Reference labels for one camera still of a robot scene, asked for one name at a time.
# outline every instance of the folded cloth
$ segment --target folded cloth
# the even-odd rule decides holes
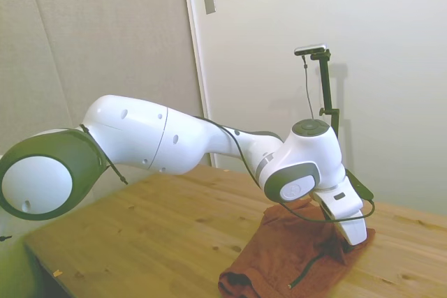
[[[311,199],[288,207],[303,216],[324,219]],[[368,229],[363,243],[350,247],[333,223],[297,218],[281,205],[265,210],[259,229],[219,277],[225,298],[319,298],[352,267],[375,231]]]

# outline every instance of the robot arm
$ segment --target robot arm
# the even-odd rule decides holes
[[[155,103],[104,96],[88,110],[81,128],[52,130],[11,148],[0,159],[0,205],[28,220],[46,220],[74,208],[113,164],[184,174],[206,153],[240,157],[220,127]],[[333,129],[300,121],[283,143],[269,132],[225,129],[237,140],[265,195],[289,202],[310,192],[332,219],[361,216],[362,201],[342,165]],[[363,219],[338,223],[352,244],[366,239]]]

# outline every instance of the door frame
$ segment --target door frame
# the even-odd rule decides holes
[[[212,115],[208,104],[208,92],[206,89],[206,74],[201,61],[202,49],[200,46],[200,40],[198,38],[198,27],[196,23],[196,14],[193,7],[194,0],[186,0],[186,7],[188,8],[189,26],[191,29],[191,37],[193,42],[194,59],[196,60],[198,87],[200,91],[200,99],[202,101],[203,116],[207,119],[212,119]],[[216,155],[210,154],[211,166],[216,167]]]

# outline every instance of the black cable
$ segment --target black cable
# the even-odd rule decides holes
[[[249,172],[249,174],[250,174],[251,178],[253,179],[253,181],[255,182],[255,184],[256,184],[259,188],[261,188],[261,186],[259,185],[259,183],[258,183],[258,181],[256,180],[255,176],[253,175],[253,172],[251,172],[250,167],[249,167],[249,165],[247,164],[247,161],[245,160],[244,153],[242,153],[242,149],[241,149],[241,147],[240,147],[240,145],[239,145],[239,142],[236,140],[236,137],[235,137],[233,134],[231,134],[231,132],[230,132],[228,129],[226,129],[226,128],[223,127],[222,125],[218,124],[217,122],[214,122],[214,121],[209,120],[209,119],[204,118],[204,117],[197,117],[197,116],[195,116],[195,118],[200,119],[200,120],[203,120],[203,121],[207,121],[207,122],[209,122],[210,124],[215,125],[216,127],[220,128],[221,130],[223,130],[225,133],[227,133],[229,136],[232,137],[233,141],[234,141],[235,144],[236,144],[237,150],[239,150],[240,158],[241,158],[242,162],[244,163],[245,168],[246,168],[247,171]]]
[[[302,216],[301,214],[298,214],[297,212],[293,211],[292,209],[288,208],[282,202],[280,202],[279,204],[283,208],[285,208],[287,211],[291,212],[294,216],[297,216],[298,218],[300,218],[302,220],[311,221],[312,223],[341,223],[341,222],[344,222],[344,221],[352,221],[352,220],[364,219],[364,218],[367,218],[368,216],[371,216],[374,213],[374,211],[376,210],[376,205],[374,204],[374,202],[372,200],[368,200],[368,202],[372,205],[372,209],[371,209],[371,211],[369,211],[368,214],[365,214],[364,216],[355,216],[354,218],[328,219],[328,220],[307,218],[305,216]]]
[[[96,140],[94,139],[94,137],[91,136],[89,129],[88,129],[86,126],[84,126],[83,124],[80,124],[79,126],[80,126],[81,129],[84,131],[84,133],[88,134],[88,136],[91,137],[91,139],[92,139],[93,141],[95,141],[95,143],[98,145],[98,147],[101,148],[101,147],[99,146],[99,144],[96,142]],[[109,162],[110,167],[113,169],[113,171],[115,171],[115,174],[118,175],[119,180],[122,181],[123,183],[125,183],[126,185],[128,185],[129,183],[128,183],[127,180],[126,180],[126,177],[124,177],[124,176],[119,172],[119,170],[117,169],[117,167],[115,167],[115,164],[113,164],[113,162],[108,158],[108,156],[107,156],[107,154],[104,152],[104,150],[103,150],[103,154],[104,154],[105,159],[107,160],[107,162]]]
[[[310,103],[310,96],[309,96],[309,84],[308,84],[308,76],[307,76],[307,63],[306,63],[306,56],[302,55],[302,61],[305,63],[305,74],[306,74],[306,95],[307,95],[307,102],[309,103],[309,109],[310,109],[310,115],[312,115],[312,119],[314,118],[314,111],[312,109],[312,104]]]
[[[7,240],[7,239],[10,239],[11,237],[13,237],[13,236],[12,236],[12,235],[10,235],[9,237],[1,236],[1,237],[0,237],[0,242],[3,242],[3,241],[5,241],[5,240]]]
[[[251,172],[249,165],[247,163],[247,161],[245,160],[244,154],[242,153],[242,149],[239,145],[239,142],[237,141],[236,137],[231,134],[231,132],[226,129],[225,127],[223,127],[222,125],[218,124],[217,122],[214,122],[212,120],[209,120],[207,118],[204,117],[196,117],[197,119],[203,120],[203,121],[207,121],[213,125],[215,125],[216,127],[220,128],[221,130],[223,130],[225,133],[229,134],[231,136],[231,138],[233,139],[233,141],[236,144],[237,149],[239,150],[240,153],[240,158],[242,160],[242,162],[244,163],[247,171],[250,174],[250,177],[253,179],[253,181],[255,182],[255,184],[261,188],[261,186],[259,185],[258,180],[255,178],[255,176],[253,175],[253,173]],[[292,209],[288,208],[284,203],[280,202],[280,205],[285,208],[287,211],[289,211],[290,213],[292,213],[294,216],[297,216],[298,218],[302,219],[302,220],[306,220],[306,221],[311,221],[312,223],[341,223],[344,221],[352,221],[352,220],[358,220],[358,219],[364,219],[367,218],[368,216],[371,216],[374,211],[376,210],[376,205],[374,204],[374,202],[372,200],[367,200],[371,205],[372,205],[372,209],[371,211],[369,211],[368,214],[365,214],[364,216],[356,216],[354,218],[344,218],[344,219],[329,219],[329,220],[320,220],[320,219],[313,219],[313,218],[307,218],[305,216],[302,216],[301,214],[298,214],[296,212],[294,212]]]
[[[317,256],[315,256],[314,258],[312,258],[309,263],[306,264],[306,267],[304,268],[304,270],[302,271],[301,275],[299,275],[292,283],[290,283],[288,286],[289,289],[293,289],[309,272],[310,268],[312,267],[312,265],[314,265],[314,263],[316,261],[318,261],[319,259],[321,259],[324,255],[326,255],[324,252],[319,253]]]

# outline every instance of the wood grain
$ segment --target wood grain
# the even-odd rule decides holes
[[[26,241],[74,297],[220,297],[219,274],[272,205],[247,175],[199,166],[150,176]],[[447,297],[446,219],[376,207],[372,245],[330,297]]]

